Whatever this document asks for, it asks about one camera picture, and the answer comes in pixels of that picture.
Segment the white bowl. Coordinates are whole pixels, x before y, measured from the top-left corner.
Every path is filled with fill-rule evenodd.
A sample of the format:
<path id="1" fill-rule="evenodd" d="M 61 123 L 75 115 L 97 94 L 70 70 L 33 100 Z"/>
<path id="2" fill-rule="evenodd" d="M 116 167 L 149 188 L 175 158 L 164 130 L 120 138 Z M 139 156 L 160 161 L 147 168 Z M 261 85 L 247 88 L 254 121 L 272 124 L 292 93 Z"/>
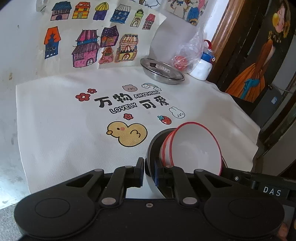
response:
<path id="1" fill-rule="evenodd" d="M 159 158 L 163 166 L 174 166 L 173 160 L 170 156 L 170 143 L 173 134 L 174 131 L 170 132 L 169 135 L 165 138 L 159 152 Z"/>
<path id="2" fill-rule="evenodd" d="M 222 153 L 218 141 L 210 130 L 200 123 L 183 123 L 174 130 L 170 156 L 174 166 L 187 173 L 194 169 L 204 169 L 220 175 L 222 171 Z"/>

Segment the large steel bowl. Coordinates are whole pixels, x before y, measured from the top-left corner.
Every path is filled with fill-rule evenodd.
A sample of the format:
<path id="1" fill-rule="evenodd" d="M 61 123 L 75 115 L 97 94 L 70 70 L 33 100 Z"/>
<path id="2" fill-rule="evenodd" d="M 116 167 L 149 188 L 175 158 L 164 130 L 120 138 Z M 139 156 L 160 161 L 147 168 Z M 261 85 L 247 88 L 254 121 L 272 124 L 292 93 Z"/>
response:
<path id="1" fill-rule="evenodd" d="M 175 199 L 177 197 L 174 177 L 159 158 L 162 144 L 173 131 L 174 129 L 170 128 L 159 132 L 152 139 L 145 158 L 146 179 L 155 198 Z M 204 169 L 194 169 L 185 174 L 195 195 L 201 201 L 208 200 L 219 188 L 232 186 L 230 180 Z"/>

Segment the white printed cloth mat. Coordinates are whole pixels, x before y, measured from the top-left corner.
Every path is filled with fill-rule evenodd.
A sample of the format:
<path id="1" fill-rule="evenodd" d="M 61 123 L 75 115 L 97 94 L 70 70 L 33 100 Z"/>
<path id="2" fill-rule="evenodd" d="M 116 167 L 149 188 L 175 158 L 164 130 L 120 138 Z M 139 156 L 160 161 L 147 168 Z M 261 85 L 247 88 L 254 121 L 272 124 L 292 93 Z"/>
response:
<path id="1" fill-rule="evenodd" d="M 187 76 L 167 85 L 140 67 L 32 80 L 16 87 L 18 146 L 35 193 L 96 168 L 145 157 L 153 137 L 194 121 L 217 139 L 230 168 L 250 171 L 259 126 L 215 84 Z"/>

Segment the shallow steel plate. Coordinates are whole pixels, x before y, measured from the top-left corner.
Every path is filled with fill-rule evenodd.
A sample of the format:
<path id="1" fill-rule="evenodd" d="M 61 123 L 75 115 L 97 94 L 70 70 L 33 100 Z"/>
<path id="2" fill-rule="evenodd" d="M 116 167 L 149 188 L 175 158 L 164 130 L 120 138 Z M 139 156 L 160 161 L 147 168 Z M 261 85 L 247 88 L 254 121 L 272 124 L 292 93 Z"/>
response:
<path id="1" fill-rule="evenodd" d="M 160 83 L 177 85 L 185 81 L 182 72 L 164 62 L 142 58 L 140 64 L 148 77 Z"/>

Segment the white glue bottle blue cap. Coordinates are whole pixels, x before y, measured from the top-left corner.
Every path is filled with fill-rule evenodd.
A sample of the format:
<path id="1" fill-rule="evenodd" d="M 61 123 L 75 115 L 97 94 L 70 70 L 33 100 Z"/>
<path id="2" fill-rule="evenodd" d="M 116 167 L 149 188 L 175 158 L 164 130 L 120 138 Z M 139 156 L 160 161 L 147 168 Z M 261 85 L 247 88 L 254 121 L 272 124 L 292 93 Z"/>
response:
<path id="1" fill-rule="evenodd" d="M 204 40 L 204 50 L 201 59 L 189 75 L 197 80 L 205 81 L 212 70 L 215 60 L 212 43 L 209 40 Z"/>

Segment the clear plastic bag red item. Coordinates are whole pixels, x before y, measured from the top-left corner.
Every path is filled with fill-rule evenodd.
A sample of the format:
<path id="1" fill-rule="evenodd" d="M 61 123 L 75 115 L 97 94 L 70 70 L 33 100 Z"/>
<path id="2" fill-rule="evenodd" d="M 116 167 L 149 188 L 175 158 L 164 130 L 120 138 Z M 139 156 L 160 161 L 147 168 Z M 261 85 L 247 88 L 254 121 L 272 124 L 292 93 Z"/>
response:
<path id="1" fill-rule="evenodd" d="M 197 27 L 191 40 L 178 46 L 170 65 L 183 73 L 190 73 L 201 60 L 204 51 L 204 28 Z"/>

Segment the dark framed girl painting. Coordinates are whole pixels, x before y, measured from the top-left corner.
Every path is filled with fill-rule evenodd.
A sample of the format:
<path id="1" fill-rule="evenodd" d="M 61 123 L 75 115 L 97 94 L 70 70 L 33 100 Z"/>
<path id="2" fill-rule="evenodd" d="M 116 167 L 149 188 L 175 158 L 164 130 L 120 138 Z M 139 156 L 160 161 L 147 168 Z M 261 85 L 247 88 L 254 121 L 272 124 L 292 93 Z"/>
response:
<path id="1" fill-rule="evenodd" d="M 225 91 L 255 102 L 277 75 L 295 32 L 295 1 L 272 1 L 254 46 Z"/>

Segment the houses drawing paper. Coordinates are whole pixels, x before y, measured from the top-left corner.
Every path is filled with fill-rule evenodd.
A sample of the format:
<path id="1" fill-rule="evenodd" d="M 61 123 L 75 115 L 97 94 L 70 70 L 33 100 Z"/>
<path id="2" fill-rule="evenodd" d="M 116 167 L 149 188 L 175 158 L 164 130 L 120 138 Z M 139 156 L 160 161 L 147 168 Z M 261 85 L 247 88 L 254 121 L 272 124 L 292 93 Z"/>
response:
<path id="1" fill-rule="evenodd" d="M 138 1 L 48 1 L 37 73 L 138 66 L 165 16 Z"/>

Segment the pink girl drawing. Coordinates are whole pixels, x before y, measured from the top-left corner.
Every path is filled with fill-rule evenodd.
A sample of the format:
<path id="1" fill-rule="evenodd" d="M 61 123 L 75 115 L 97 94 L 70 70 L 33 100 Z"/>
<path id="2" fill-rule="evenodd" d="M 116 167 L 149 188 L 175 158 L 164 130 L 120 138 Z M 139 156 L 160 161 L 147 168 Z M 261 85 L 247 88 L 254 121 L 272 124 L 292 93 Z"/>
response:
<path id="1" fill-rule="evenodd" d="M 208 0 L 169 0 L 166 3 L 166 10 L 193 26 L 196 26 L 199 17 L 203 15 Z"/>

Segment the brown wooden frame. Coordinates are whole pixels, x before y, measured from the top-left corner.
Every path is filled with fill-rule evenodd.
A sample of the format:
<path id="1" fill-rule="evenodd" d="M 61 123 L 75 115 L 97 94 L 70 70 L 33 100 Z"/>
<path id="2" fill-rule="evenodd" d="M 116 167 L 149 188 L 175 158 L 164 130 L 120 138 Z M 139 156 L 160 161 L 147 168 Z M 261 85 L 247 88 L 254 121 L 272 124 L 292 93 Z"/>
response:
<path id="1" fill-rule="evenodd" d="M 238 35 L 235 28 L 237 21 L 240 21 L 239 18 L 244 5 L 245 1 L 229 1 L 214 35 L 212 46 L 216 60 L 208 81 L 216 85 L 234 50 L 234 42 Z"/>

